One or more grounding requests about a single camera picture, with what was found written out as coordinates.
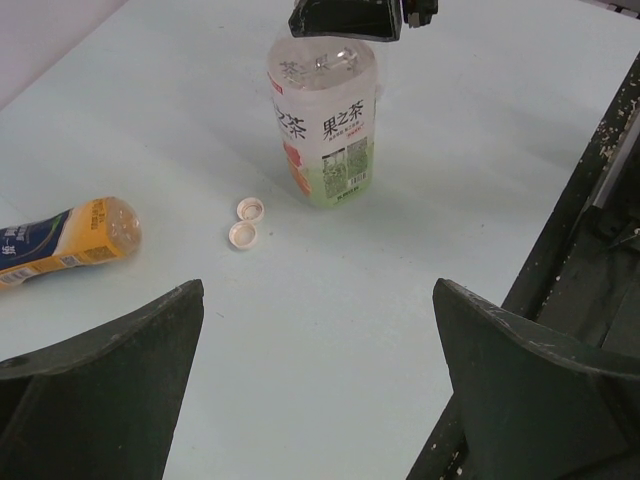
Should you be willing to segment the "blue white milk tea cap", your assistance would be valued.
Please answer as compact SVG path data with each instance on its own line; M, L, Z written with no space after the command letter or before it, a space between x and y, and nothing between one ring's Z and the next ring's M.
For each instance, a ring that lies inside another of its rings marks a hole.
M256 226L249 221L239 221L229 230L230 244L237 250L249 250L257 243L258 232Z

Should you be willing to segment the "orange milk tea bottle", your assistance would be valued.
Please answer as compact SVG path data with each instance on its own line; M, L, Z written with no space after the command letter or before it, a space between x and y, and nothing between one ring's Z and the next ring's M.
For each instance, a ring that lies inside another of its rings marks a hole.
M140 247L134 209L117 197L94 199L51 218L1 230L1 287L124 259Z

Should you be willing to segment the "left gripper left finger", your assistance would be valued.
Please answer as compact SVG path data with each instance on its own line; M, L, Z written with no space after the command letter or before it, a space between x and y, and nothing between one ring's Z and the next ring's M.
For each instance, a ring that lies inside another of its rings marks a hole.
M1 363L4 479L160 479L204 319L190 280Z

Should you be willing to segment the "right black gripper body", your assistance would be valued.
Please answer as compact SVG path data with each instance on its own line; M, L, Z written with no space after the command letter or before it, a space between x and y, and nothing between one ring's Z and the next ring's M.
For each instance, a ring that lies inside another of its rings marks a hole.
M429 25L438 13L438 0L402 0L404 22L410 28L421 28Z

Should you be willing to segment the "green label tea bottle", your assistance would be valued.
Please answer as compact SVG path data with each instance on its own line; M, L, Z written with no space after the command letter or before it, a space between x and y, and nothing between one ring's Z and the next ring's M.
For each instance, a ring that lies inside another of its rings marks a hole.
M291 175L307 199L335 207L371 183L378 87L362 40L282 35L267 56L271 98Z

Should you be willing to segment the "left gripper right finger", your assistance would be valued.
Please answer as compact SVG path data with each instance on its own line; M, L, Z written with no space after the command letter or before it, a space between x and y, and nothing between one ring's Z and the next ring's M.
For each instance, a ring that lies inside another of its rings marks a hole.
M437 281L437 328L481 479L636 479L639 361Z

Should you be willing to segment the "white green tea cap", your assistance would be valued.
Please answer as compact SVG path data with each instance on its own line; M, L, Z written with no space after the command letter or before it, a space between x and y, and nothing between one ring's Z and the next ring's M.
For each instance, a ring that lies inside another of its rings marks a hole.
M265 206L260 199L247 197L238 203L236 213L241 221L259 223L264 218Z

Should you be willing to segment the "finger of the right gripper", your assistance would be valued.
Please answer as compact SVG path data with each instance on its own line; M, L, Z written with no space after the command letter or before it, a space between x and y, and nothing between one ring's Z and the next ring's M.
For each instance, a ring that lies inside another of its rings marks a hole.
M296 38L343 37L374 42L399 39L401 2L394 0L297 1L288 20Z

